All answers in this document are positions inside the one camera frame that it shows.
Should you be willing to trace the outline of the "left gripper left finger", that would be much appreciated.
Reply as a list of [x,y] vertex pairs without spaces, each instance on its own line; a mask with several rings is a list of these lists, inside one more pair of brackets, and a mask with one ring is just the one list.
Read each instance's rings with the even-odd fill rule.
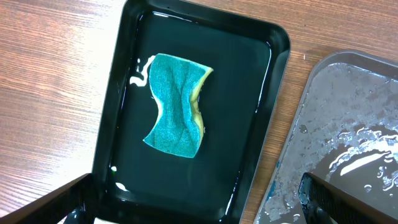
[[91,173],[63,185],[30,204],[1,217],[3,224],[58,223],[74,209],[83,206],[93,186]]

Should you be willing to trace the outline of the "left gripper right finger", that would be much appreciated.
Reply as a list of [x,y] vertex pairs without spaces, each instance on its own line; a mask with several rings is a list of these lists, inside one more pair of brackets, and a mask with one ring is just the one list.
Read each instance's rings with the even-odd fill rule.
[[397,223],[397,219],[309,172],[302,176],[298,196],[307,224]]

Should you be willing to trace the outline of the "green yellow sponge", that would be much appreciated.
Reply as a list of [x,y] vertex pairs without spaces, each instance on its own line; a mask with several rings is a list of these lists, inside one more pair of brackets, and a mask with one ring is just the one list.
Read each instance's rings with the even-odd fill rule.
[[155,125],[143,141],[154,149],[194,158],[205,133],[198,100],[213,72],[190,60],[157,54],[150,65],[149,87],[158,109]]

